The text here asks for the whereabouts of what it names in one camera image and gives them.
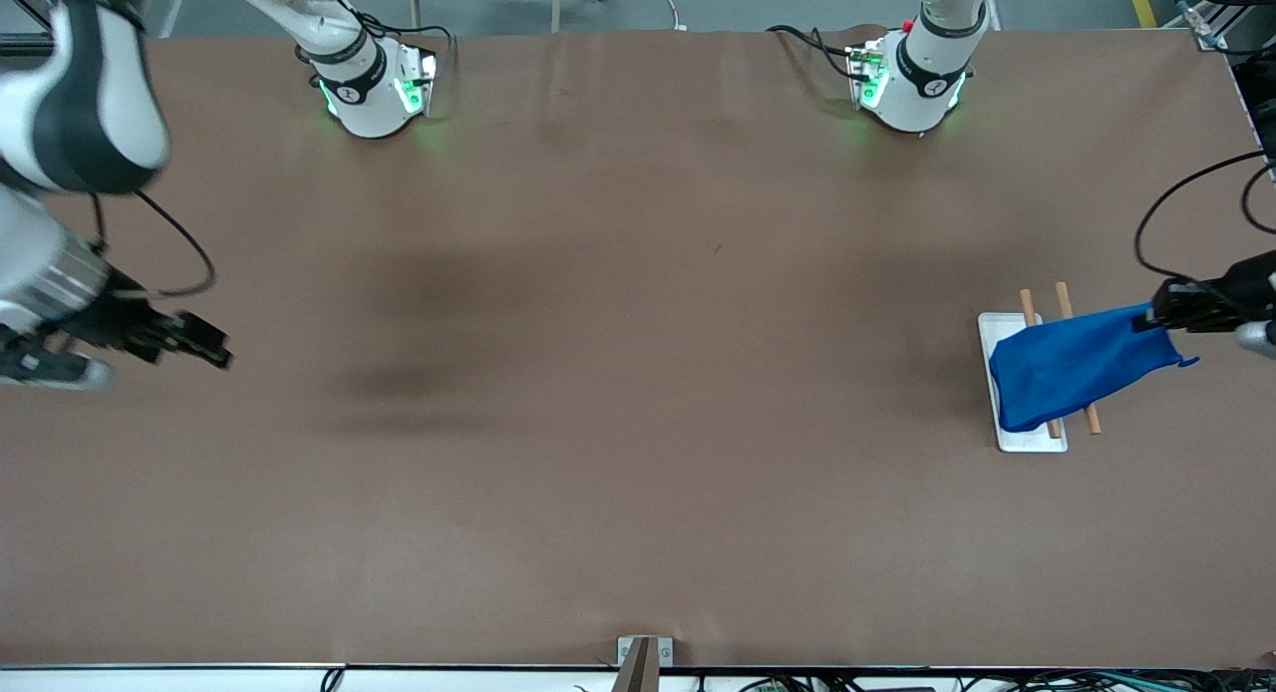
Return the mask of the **blue microfibre towel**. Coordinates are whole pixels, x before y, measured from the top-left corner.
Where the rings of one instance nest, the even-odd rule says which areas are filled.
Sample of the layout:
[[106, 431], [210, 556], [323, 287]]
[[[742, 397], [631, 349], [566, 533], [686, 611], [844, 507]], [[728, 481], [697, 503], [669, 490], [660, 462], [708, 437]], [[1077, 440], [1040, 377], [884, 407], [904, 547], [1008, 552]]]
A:
[[1138, 383], [1166, 368], [1188, 368], [1168, 329], [1138, 329], [1148, 303], [1049, 320], [997, 342], [988, 357], [995, 420], [1022, 434]]

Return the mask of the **aluminium frame profile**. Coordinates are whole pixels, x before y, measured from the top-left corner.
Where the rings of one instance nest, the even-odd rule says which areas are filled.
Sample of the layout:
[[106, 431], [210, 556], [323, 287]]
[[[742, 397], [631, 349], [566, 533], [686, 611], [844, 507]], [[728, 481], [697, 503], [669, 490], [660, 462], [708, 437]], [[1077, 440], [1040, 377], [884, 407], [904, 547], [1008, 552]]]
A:
[[1262, 0], [1171, 0], [1176, 17], [1168, 27], [1185, 27], [1203, 50], [1229, 50], [1228, 37]]

